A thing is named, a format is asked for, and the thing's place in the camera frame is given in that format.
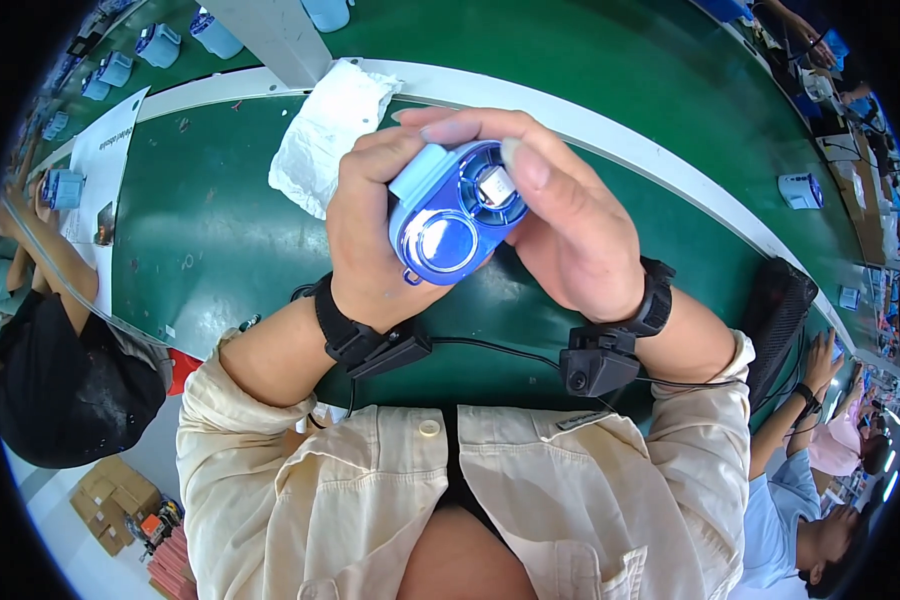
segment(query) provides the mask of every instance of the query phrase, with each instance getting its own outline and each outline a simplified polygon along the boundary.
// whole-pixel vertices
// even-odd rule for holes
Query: red item
[[[194,371],[204,364],[204,361],[197,360],[189,354],[184,354],[180,350],[168,348],[167,350],[170,360],[173,361],[173,382],[169,385],[168,396],[176,396],[183,394],[183,384]]]

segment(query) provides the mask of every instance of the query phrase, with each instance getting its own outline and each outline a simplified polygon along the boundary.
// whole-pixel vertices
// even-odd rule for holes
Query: paper sheet
[[[60,211],[60,233],[69,240],[99,279],[94,306],[113,314],[113,229],[117,201],[127,167],[133,126],[150,86],[111,108],[81,132],[73,143],[70,169],[84,175],[80,206]]]

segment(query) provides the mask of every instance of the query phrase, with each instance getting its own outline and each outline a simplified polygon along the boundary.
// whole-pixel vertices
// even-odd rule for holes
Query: white tissue paper
[[[402,87],[396,77],[367,73],[347,60],[337,60],[289,122],[270,162],[269,186],[317,219],[326,219],[340,159],[357,138],[377,131],[387,105]]]

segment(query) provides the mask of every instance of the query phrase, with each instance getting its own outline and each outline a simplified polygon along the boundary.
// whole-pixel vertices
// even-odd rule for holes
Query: hand
[[[791,13],[787,19],[787,24],[790,25],[790,28],[794,30],[800,38],[800,41],[810,49],[807,51],[807,56],[810,57],[810,60],[816,63],[817,65],[824,66],[826,68],[830,68],[832,66],[837,65],[837,56],[833,54],[833,51],[830,50],[830,46],[828,43],[821,39],[817,30],[810,26],[803,17]]]
[[[347,318],[384,333],[420,314],[452,286],[403,280],[387,234],[387,182],[423,149],[417,129],[394,126],[359,138],[339,162],[327,206],[331,292]]]
[[[828,385],[840,368],[844,366],[844,354],[840,354],[840,357],[834,362],[830,360],[830,357],[833,356],[833,343],[836,337],[837,332],[831,327],[826,338],[824,332],[820,331],[810,345],[807,374],[803,378],[803,383],[811,390],[818,391]]]
[[[527,270],[560,306],[593,323],[636,314],[644,271],[636,228],[623,205],[561,138],[521,111],[429,107],[394,115],[425,126],[436,144],[497,139],[507,174],[530,212],[506,237]]]

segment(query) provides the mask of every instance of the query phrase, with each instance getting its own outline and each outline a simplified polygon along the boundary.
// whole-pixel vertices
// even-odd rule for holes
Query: packaging
[[[142,523],[159,511],[160,492],[119,456],[108,456],[79,480],[70,505],[103,549],[115,556],[135,540],[127,515]]]
[[[100,546],[103,546],[103,549],[106,550],[106,553],[110,556],[117,556],[125,546],[114,526],[107,527],[103,530],[103,533],[96,536],[96,541],[99,542]]]

